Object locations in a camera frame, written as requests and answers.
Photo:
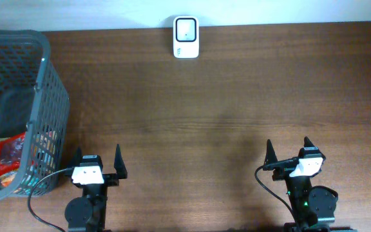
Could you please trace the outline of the red snack bag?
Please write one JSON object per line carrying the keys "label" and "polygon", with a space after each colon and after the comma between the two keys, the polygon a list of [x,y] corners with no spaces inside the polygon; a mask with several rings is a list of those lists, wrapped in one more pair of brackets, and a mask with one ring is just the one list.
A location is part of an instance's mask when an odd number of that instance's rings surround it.
{"label": "red snack bag", "polygon": [[25,133],[13,137],[0,138],[0,177],[18,170],[22,150],[24,146]]}

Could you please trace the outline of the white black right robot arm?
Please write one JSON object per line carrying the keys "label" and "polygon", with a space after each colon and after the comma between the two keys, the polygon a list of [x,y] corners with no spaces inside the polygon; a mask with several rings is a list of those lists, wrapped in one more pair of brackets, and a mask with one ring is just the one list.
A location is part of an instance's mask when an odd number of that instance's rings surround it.
{"label": "white black right robot arm", "polygon": [[326,156],[319,148],[304,138],[297,156],[278,160],[271,140],[267,141],[265,161],[258,169],[272,171],[273,181],[283,180],[289,201],[284,201],[267,186],[263,188],[280,200],[289,210],[294,222],[284,224],[284,231],[353,231],[351,227],[332,227],[335,222],[339,195],[325,186],[313,186],[311,178],[321,172]]}

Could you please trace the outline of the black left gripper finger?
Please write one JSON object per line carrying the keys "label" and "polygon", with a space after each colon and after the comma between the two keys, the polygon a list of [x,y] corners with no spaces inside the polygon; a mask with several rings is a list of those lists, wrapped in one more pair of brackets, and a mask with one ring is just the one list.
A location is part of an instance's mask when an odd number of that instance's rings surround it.
{"label": "black left gripper finger", "polygon": [[80,147],[78,147],[75,153],[73,154],[72,159],[67,164],[67,168],[70,168],[70,170],[66,172],[66,176],[72,176],[73,169],[75,167],[80,166],[81,160],[82,160],[82,150]]}
{"label": "black left gripper finger", "polygon": [[124,164],[119,144],[117,144],[116,151],[115,151],[114,168],[115,168],[118,179],[127,179],[128,171]]}

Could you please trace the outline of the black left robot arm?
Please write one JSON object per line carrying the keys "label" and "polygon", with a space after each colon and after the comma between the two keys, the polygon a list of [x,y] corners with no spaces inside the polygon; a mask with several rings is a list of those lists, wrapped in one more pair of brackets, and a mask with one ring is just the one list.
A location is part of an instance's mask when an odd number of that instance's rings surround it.
{"label": "black left robot arm", "polygon": [[120,146],[116,146],[113,173],[103,173],[103,163],[99,155],[83,155],[77,149],[68,167],[66,176],[71,183],[82,190],[80,197],[71,200],[64,211],[68,231],[106,231],[106,207],[108,188],[117,187],[119,181],[128,177],[122,159]]}

